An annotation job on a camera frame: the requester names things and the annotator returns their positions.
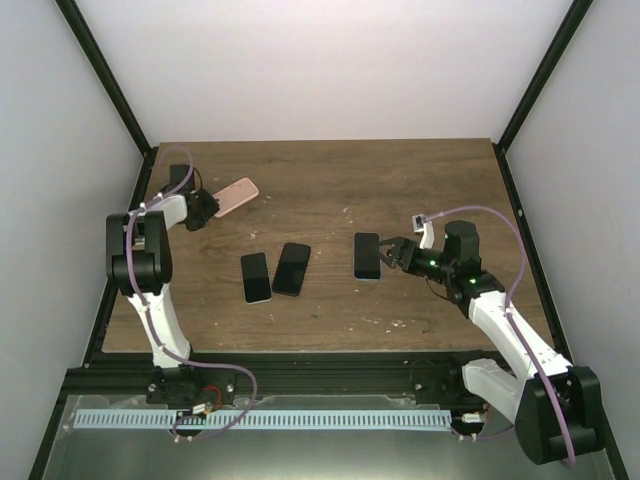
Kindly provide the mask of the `pink phone case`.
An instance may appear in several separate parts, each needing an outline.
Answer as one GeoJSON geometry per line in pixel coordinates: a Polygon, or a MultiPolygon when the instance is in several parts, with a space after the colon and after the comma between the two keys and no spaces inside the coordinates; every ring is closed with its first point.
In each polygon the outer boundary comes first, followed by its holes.
{"type": "Polygon", "coordinates": [[[249,178],[242,178],[213,194],[219,207],[214,217],[222,218],[258,195],[258,187],[249,178]]]}

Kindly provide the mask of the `white silver smartphone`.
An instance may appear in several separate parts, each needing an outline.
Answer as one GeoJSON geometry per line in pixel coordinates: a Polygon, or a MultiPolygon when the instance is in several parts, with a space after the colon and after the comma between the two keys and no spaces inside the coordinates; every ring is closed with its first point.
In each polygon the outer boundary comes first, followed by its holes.
{"type": "Polygon", "coordinates": [[[265,253],[243,255],[240,265],[245,301],[248,304],[269,301],[272,290],[265,253]]]}

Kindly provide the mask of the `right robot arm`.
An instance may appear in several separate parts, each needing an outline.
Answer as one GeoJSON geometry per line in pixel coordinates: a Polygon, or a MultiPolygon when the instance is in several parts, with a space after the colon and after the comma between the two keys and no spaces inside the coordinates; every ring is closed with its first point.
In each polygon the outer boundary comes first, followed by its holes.
{"type": "Polygon", "coordinates": [[[512,425],[518,443],[536,465],[563,461],[604,448],[601,385],[588,367],[573,365],[529,325],[511,292],[482,266],[474,223],[453,220],[444,227],[444,246],[433,246],[429,218],[417,215],[415,242],[381,240],[372,249],[390,268],[444,286],[447,300],[479,328],[507,363],[473,360],[444,378],[447,396],[465,403],[479,396],[512,425]]]}

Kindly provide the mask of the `black phone case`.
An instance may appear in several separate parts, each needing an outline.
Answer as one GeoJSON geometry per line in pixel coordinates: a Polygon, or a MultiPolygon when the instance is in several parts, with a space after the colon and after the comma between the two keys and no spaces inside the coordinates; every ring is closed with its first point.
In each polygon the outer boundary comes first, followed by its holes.
{"type": "Polygon", "coordinates": [[[272,290],[286,296],[298,296],[302,290],[310,255],[311,248],[308,245],[285,243],[272,281],[272,290]]]}

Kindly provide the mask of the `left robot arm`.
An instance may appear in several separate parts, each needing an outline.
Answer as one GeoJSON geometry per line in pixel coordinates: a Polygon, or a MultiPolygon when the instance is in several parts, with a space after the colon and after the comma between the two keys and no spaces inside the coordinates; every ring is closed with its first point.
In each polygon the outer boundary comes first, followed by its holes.
{"type": "Polygon", "coordinates": [[[218,201],[198,187],[197,169],[172,165],[169,183],[151,200],[106,219],[106,273],[135,309],[152,348],[153,366],[179,369],[191,356],[170,292],[173,260],[169,230],[194,232],[219,211],[218,201]]]}

